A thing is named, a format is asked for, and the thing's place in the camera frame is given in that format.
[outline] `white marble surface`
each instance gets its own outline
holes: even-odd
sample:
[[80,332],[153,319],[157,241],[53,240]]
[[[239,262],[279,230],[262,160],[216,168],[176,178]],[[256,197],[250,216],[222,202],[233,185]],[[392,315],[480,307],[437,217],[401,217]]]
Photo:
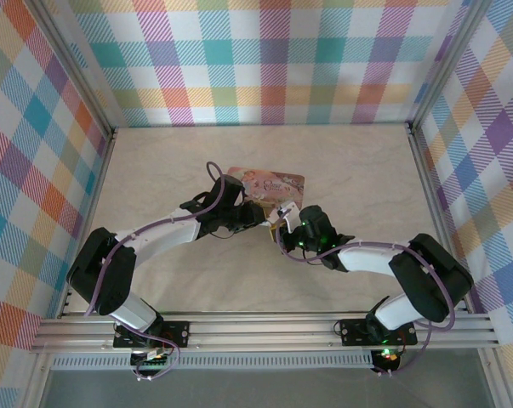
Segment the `white marble surface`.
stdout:
[[[124,230],[169,214],[211,188],[209,160],[224,171],[242,166],[304,175],[304,206],[320,205],[347,235],[404,241],[434,234],[402,125],[122,129],[93,228]],[[135,271],[132,290],[160,311],[354,311],[400,287],[383,275],[290,261],[268,229],[257,227],[153,258]],[[73,296],[69,310],[86,307]]]

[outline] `plaid fabric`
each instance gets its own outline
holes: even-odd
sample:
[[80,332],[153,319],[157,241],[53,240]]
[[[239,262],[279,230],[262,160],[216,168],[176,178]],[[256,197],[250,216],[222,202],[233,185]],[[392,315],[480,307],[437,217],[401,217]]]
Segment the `plaid fabric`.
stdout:
[[92,88],[94,91],[94,95],[97,97],[97,100],[101,104],[102,110],[105,112],[107,119],[109,120],[109,123],[117,123],[114,120],[113,113],[111,112],[111,108],[109,104],[107,103],[107,100],[101,90],[101,88],[98,86],[94,75],[92,74],[91,70],[88,67],[88,62],[84,58],[83,53],[81,52],[80,48],[78,47],[78,44],[74,41],[71,32],[67,30],[66,23],[63,18],[63,16],[60,14],[60,11],[58,10],[57,4],[55,3],[55,0],[43,0],[44,5],[47,7],[48,11],[52,15],[54,22],[56,23],[57,28],[60,30],[61,36],[64,38],[66,43],[71,47],[71,55],[75,59],[75,61],[78,63],[78,66],[80,70],[82,71],[87,84]]
[[513,0],[495,0],[424,124],[458,254],[513,377]]
[[0,407],[59,301],[105,136],[21,0],[0,1]]
[[468,1],[70,0],[79,42],[48,3],[147,127],[405,122]]
[[417,113],[417,110],[419,109],[419,105],[421,100],[426,95],[426,92],[428,91],[428,87],[436,77],[436,74],[440,68],[440,63],[442,62],[443,58],[447,54],[447,51],[449,49],[449,46],[453,42],[454,37],[457,35],[457,32],[459,32],[459,28],[462,25],[462,22],[464,21],[464,18],[466,14],[468,13],[468,9],[470,8],[470,5],[473,3],[473,0],[464,0],[462,2],[462,5],[459,8],[458,13],[454,17],[453,23],[449,27],[449,31],[447,32],[447,35],[445,36],[445,39],[443,40],[442,46],[440,47],[439,51],[436,54],[436,57],[434,58],[434,62],[432,64],[432,67],[428,70],[428,73],[426,74],[426,78],[422,86],[420,87],[419,93],[417,94],[417,97],[415,98],[415,101],[413,103],[413,106],[411,108],[411,112],[409,113],[409,118],[406,120],[406,122],[411,122],[415,114]]

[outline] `purple cable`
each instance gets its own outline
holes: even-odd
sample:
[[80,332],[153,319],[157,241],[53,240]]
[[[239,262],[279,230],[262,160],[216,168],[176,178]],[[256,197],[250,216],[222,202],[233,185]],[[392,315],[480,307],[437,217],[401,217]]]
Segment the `purple cable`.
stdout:
[[282,254],[285,255],[287,258],[292,259],[293,261],[301,262],[301,263],[318,261],[320,259],[323,259],[327,255],[329,255],[330,253],[341,251],[343,249],[351,249],[351,248],[356,248],[356,247],[392,248],[392,249],[402,249],[403,251],[409,253],[415,259],[417,259],[417,261],[419,261],[419,263],[423,267],[425,267],[428,270],[430,276],[434,279],[437,286],[440,288],[440,291],[442,291],[443,297],[445,298],[445,303],[447,304],[447,307],[449,309],[449,315],[450,315],[449,322],[444,327],[433,326],[430,321],[428,322],[428,325],[415,322],[418,325],[427,328],[428,335],[426,336],[425,342],[423,343],[423,346],[419,350],[419,352],[410,361],[408,361],[402,368],[396,370],[396,372],[405,370],[406,368],[411,366],[415,361],[417,361],[420,358],[420,356],[424,353],[424,351],[430,344],[430,337],[431,337],[433,331],[446,332],[448,330],[451,330],[451,328],[454,326],[456,316],[454,313],[454,305],[453,305],[453,300],[451,299],[451,296],[449,296],[449,293],[447,292],[445,285],[443,285],[442,280],[437,275],[434,268],[432,266],[430,266],[428,264],[428,262],[426,262],[426,260],[423,257],[421,257],[417,252],[415,252],[413,249],[411,249],[407,246],[404,246],[404,245],[390,244],[390,243],[384,243],[384,242],[370,242],[370,241],[369,242],[352,242],[350,244],[344,244],[344,245],[340,245],[335,248],[332,248],[326,252],[321,253],[320,255],[316,255],[313,258],[296,258],[296,257],[293,257],[292,255],[290,255],[289,253],[287,253],[286,250],[284,249],[284,247],[282,246],[281,234],[279,232],[279,226],[281,225],[282,221],[285,219],[285,217],[287,216],[287,214],[289,212],[290,212],[290,210],[287,210],[286,212],[284,212],[281,215],[281,217],[279,218],[279,220],[276,222],[275,241],[276,241],[277,245],[279,246],[279,249],[281,250]]
[[200,212],[194,212],[193,214],[185,215],[184,217],[165,218],[165,219],[160,219],[158,221],[154,221],[153,223],[145,225],[144,227],[137,229],[132,234],[127,235],[126,237],[121,239],[112,248],[112,250],[109,252],[109,254],[106,256],[105,261],[103,262],[103,266],[101,266],[100,274],[97,277],[97,282],[95,283],[94,294],[92,295],[92,299],[89,303],[88,309],[84,313],[84,316],[89,316],[94,311],[95,303],[97,302],[97,297],[100,295],[101,287],[103,286],[103,280],[105,279],[106,270],[109,267],[109,264],[111,263],[112,257],[114,257],[114,254],[118,251],[118,249],[120,249],[123,246],[123,244],[132,240],[133,239],[132,237],[134,235],[140,235],[143,232],[151,230],[152,228],[155,228],[159,225],[176,223],[178,221],[186,221],[187,219],[199,217],[200,215],[203,215],[204,213],[208,213],[209,211],[212,211],[213,208],[215,208],[219,204],[220,199],[222,198],[222,195],[224,194],[224,188],[225,188],[224,174],[222,173],[222,170],[216,163],[214,163],[213,161],[208,161],[207,162],[207,172],[208,172],[209,176],[211,176],[211,179],[213,179],[213,181],[216,181],[216,178],[214,178],[213,174],[211,173],[211,166],[216,168],[216,170],[219,172],[219,177],[220,177],[220,193],[216,197],[216,200],[214,200],[213,204],[211,204],[210,206],[208,206],[207,208],[205,208],[204,210],[202,210]]

